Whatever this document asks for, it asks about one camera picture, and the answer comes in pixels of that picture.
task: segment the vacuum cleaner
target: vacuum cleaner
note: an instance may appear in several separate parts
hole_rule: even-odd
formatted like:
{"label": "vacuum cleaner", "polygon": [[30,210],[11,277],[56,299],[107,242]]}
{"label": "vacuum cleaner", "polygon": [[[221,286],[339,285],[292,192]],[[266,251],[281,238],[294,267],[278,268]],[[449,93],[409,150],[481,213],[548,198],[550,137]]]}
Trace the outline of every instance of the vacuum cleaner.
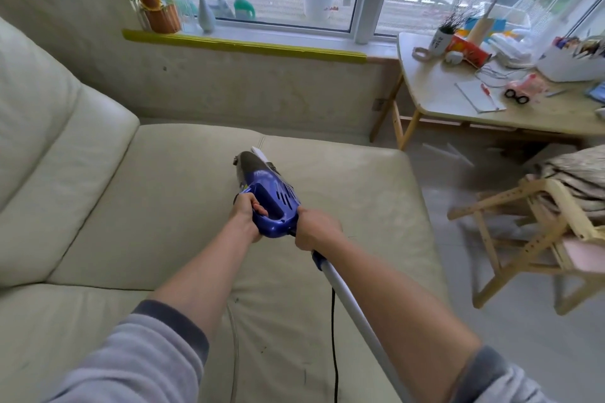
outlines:
{"label": "vacuum cleaner", "polygon": [[[296,236],[298,222],[297,208],[301,205],[301,202],[294,192],[294,188],[282,178],[273,163],[267,159],[259,148],[252,147],[250,151],[243,151],[237,155],[233,160],[233,164],[237,169],[240,193],[253,193],[260,205],[268,212],[268,216],[261,216],[256,212],[253,212],[252,215],[252,220],[258,227],[261,235],[269,238]],[[334,347],[335,294],[351,316],[353,323],[366,341],[374,357],[376,357],[389,382],[395,389],[395,392],[397,392],[397,396],[401,401],[412,401],[347,284],[323,255],[317,251],[313,251],[312,256],[315,265],[324,273],[333,289],[331,325],[332,353],[336,373],[335,401],[337,400],[338,388],[338,372]]]}

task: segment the yellow foam strip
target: yellow foam strip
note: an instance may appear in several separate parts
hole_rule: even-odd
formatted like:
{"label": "yellow foam strip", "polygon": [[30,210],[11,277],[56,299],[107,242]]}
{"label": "yellow foam strip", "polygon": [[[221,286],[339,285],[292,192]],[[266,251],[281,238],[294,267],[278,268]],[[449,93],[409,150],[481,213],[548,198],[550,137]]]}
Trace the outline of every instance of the yellow foam strip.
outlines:
{"label": "yellow foam strip", "polygon": [[323,48],[226,40],[223,38],[198,37],[180,33],[162,34],[147,31],[132,31],[130,29],[122,29],[122,35],[126,40],[141,43],[206,48],[219,51],[236,51],[256,55],[286,56],[290,58],[305,58],[337,63],[363,64],[367,61],[367,55],[365,53],[354,51],[326,50]]}

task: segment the window sill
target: window sill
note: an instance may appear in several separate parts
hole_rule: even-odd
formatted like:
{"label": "window sill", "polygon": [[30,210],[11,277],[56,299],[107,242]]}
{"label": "window sill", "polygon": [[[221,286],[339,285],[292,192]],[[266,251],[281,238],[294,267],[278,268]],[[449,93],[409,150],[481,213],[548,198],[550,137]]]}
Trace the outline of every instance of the window sill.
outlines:
{"label": "window sill", "polygon": [[206,48],[270,56],[306,58],[339,63],[385,63],[397,61],[395,42],[372,41],[367,45],[350,38],[311,33],[292,33],[219,25],[207,35],[198,26],[186,26],[185,32],[159,34],[124,29],[126,40],[189,48]]}

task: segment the metal pole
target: metal pole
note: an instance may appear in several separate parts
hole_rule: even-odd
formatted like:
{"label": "metal pole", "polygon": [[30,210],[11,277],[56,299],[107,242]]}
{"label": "metal pole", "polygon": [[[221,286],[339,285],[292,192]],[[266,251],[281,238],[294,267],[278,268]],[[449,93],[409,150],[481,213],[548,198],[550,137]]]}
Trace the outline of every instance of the metal pole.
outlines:
{"label": "metal pole", "polygon": [[324,257],[322,258],[323,261],[320,263],[322,272],[326,275],[326,278],[328,279],[328,282],[330,282],[330,285],[332,285],[332,288],[334,288],[338,299],[341,300],[344,308],[351,316],[353,323],[355,323],[357,330],[359,330],[362,338],[366,341],[366,344],[374,354],[374,357],[376,357],[378,364],[381,366],[382,371],[384,371],[384,374],[386,374],[389,382],[395,389],[397,396],[404,403],[411,402],[412,398],[410,397],[410,394],[405,389],[404,384],[401,383],[401,380],[399,380],[397,371],[389,360],[387,353],[384,352],[384,349],[382,348],[380,341],[378,341],[374,330],[372,330],[372,327],[368,323],[366,316],[361,312],[351,290],[349,290],[349,287],[344,282],[343,278],[340,277],[337,270],[334,269],[334,266],[332,266]]}

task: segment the dark gray cuff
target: dark gray cuff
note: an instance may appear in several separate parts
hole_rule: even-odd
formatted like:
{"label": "dark gray cuff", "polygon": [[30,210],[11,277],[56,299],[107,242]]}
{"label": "dark gray cuff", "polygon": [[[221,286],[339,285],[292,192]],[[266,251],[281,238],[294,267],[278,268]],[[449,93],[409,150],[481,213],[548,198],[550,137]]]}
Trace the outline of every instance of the dark gray cuff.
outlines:
{"label": "dark gray cuff", "polygon": [[156,300],[141,301],[132,313],[147,315],[166,324],[191,346],[197,356],[200,357],[202,365],[206,364],[208,350],[210,349],[208,338],[187,316],[181,314],[175,308]]}
{"label": "dark gray cuff", "polygon": [[490,346],[483,346],[468,362],[451,403],[473,403],[496,379],[504,376],[509,365]]}

